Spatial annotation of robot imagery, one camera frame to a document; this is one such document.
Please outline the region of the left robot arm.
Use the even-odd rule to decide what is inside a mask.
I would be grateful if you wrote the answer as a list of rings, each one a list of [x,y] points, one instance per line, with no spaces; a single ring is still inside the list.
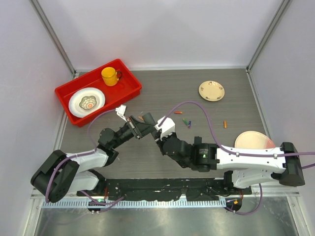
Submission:
[[[112,164],[119,154],[115,149],[123,143],[148,134],[156,139],[160,137],[151,114],[145,114],[142,121],[130,116],[118,131],[103,129],[96,149],[68,154],[61,150],[53,151],[32,176],[31,185],[51,203],[71,192],[80,196],[100,196],[105,193],[106,180],[96,168]]]

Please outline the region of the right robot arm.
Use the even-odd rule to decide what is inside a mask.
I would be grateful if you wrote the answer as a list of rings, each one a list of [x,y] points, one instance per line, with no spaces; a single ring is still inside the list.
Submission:
[[[182,168],[209,172],[225,169],[222,188],[234,194],[253,184],[278,181],[284,186],[303,186],[305,180],[299,155],[293,143],[284,142],[269,149],[244,149],[203,143],[195,137],[194,143],[177,138],[176,133],[165,137],[154,132],[153,138],[163,155],[169,156]]]

